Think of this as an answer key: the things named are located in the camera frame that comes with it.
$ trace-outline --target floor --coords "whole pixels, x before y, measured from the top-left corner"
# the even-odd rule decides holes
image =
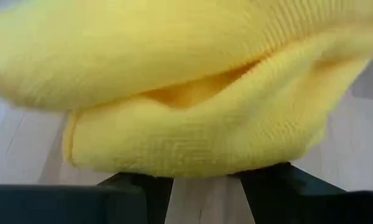
[[[63,113],[0,100],[0,184],[95,185],[111,176],[62,162],[64,120]],[[373,64],[330,116],[324,141],[293,163],[343,189],[373,190]],[[176,179],[166,223],[241,224],[253,223],[253,216],[236,179]]]

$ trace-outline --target yellow knit fabric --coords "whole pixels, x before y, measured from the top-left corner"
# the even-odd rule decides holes
[[[79,167],[210,176],[296,159],[373,57],[373,0],[28,0],[0,95],[72,110]]]

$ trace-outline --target yellow cloth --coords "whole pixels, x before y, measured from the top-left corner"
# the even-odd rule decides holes
[[[0,95],[73,110],[79,167],[209,176],[300,157],[373,57],[373,0],[28,0]]]

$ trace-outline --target yellow sweater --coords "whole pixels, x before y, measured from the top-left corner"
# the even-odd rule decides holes
[[[373,57],[373,0],[27,0],[0,95],[72,110],[79,167],[209,176],[296,159]]]

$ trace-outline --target wooden floor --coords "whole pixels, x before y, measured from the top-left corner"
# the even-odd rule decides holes
[[[95,185],[111,176],[62,162],[64,119],[0,100],[0,184]],[[373,190],[373,66],[330,116],[324,141],[293,163],[346,190]],[[253,216],[237,179],[176,179],[166,223],[253,223]]]

